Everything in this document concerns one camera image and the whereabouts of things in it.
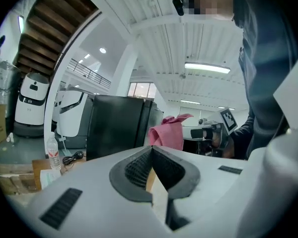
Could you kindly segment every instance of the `balcony railing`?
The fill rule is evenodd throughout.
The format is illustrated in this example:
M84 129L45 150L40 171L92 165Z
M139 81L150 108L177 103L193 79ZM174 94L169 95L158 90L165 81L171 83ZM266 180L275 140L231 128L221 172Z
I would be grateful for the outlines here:
M70 63L68 64L68 69L78 73L79 75L86 77L95 83L109 89L110 81L106 78L102 77L101 75L97 74L96 72L92 71L91 69L85 67L84 65L78 63L76 60L71 59Z

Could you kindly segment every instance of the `staircase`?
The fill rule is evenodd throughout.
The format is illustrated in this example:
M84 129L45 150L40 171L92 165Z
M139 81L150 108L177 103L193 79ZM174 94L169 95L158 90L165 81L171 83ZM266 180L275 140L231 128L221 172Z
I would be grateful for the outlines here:
M15 65L47 77L71 35L98 8L90 0L37 0L21 34Z

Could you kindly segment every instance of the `red towel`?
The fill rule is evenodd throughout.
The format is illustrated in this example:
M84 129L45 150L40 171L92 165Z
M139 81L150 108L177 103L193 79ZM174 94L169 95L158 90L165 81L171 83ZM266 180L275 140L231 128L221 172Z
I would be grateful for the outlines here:
M150 128L150 145L167 146L182 151L183 132L181 123L189 117L193 117L193 115L178 115L177 118L166 117L162 120L161 125Z

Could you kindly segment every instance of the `light fixture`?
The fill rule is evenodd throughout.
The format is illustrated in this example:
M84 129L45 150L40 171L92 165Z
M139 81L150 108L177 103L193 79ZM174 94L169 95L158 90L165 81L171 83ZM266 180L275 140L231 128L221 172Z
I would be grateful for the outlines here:
M225 107L219 107L219 109L225 109ZM235 110L234 108L228 108L229 110Z
M184 100L181 100L181 102L184 102L184 103L191 103L191 104L198 104L198 105L201 104L200 102L194 102L194 101L184 101Z
M100 48L99 51L103 54L105 54L107 52L104 48Z
M201 69L201 70L208 70L208 71L215 71L228 74L230 69L227 67L211 65L211 64L203 64L203 63L195 63L195 62L186 62L184 64L186 69Z
M24 28L24 19L22 16L18 16L18 21L19 21L19 28L20 28L20 33L23 32L23 28Z

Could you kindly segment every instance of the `plastic wrap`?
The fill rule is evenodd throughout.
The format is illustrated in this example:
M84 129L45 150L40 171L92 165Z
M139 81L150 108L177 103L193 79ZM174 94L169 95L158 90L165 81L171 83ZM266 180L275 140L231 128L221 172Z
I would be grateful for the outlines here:
M7 90L18 85L21 71L7 61L0 61L0 89Z
M10 117L14 115L15 105L17 101L18 91L16 88L11 88L9 90L0 89L0 104L5 104L5 117Z

